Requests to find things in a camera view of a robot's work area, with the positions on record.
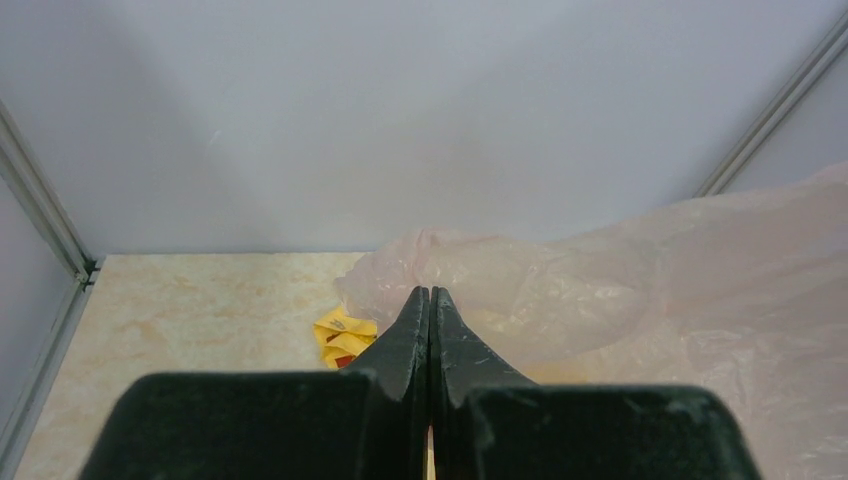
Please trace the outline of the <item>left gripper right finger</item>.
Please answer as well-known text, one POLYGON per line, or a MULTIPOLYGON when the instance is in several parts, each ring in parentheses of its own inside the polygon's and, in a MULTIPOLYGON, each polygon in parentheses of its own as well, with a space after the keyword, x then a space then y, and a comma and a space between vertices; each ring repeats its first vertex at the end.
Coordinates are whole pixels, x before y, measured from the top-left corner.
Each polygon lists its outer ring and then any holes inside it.
POLYGON ((688 385, 540 385, 432 292, 429 372, 440 479, 756 479, 733 415, 688 385))

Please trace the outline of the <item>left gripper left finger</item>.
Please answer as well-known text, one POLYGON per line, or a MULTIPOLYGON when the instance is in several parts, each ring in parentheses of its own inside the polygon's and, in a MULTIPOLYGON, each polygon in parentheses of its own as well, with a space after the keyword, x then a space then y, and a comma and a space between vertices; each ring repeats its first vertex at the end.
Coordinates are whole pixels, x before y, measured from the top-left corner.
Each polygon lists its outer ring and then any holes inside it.
POLYGON ((113 407, 84 479, 422 479, 430 298, 336 371, 164 372, 113 407))

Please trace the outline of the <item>yellow printed wrapper bag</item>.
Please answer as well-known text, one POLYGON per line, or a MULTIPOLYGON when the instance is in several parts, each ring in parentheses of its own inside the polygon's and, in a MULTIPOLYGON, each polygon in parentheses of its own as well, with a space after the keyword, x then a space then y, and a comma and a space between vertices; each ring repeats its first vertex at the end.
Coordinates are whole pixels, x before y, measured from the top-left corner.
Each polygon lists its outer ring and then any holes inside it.
POLYGON ((350 365, 378 336, 372 320, 351 317, 338 306, 313 323, 313 335, 324 364, 333 370, 350 365))

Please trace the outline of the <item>translucent pink plastic bag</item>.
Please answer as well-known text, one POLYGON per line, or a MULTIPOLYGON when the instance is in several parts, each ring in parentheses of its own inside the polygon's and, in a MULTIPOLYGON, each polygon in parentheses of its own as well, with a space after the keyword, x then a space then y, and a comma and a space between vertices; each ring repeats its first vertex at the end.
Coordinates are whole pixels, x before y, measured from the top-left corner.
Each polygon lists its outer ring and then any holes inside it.
POLYGON ((381 328, 416 286, 539 383, 698 385, 765 477, 847 475, 845 164, 547 243, 415 230, 335 282, 381 328))

